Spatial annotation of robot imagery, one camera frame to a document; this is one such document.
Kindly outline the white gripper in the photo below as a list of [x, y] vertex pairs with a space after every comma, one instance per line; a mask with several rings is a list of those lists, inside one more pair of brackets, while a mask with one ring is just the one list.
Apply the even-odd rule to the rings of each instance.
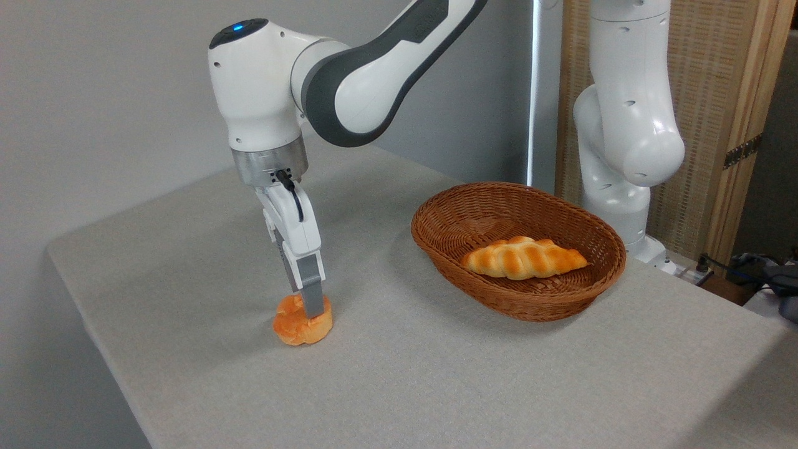
[[[320, 252], [316, 252], [321, 248], [321, 236], [307, 193], [297, 183], [294, 183], [293, 190], [277, 183], [270, 187], [257, 187], [256, 195], [262, 203], [269, 233], [272, 241], [276, 242], [292, 291], [300, 292], [307, 318], [321, 316], [325, 312], [322, 290], [325, 276]], [[284, 250], [283, 241], [288, 243], [294, 256], [303, 256], [297, 259], [299, 278]]]

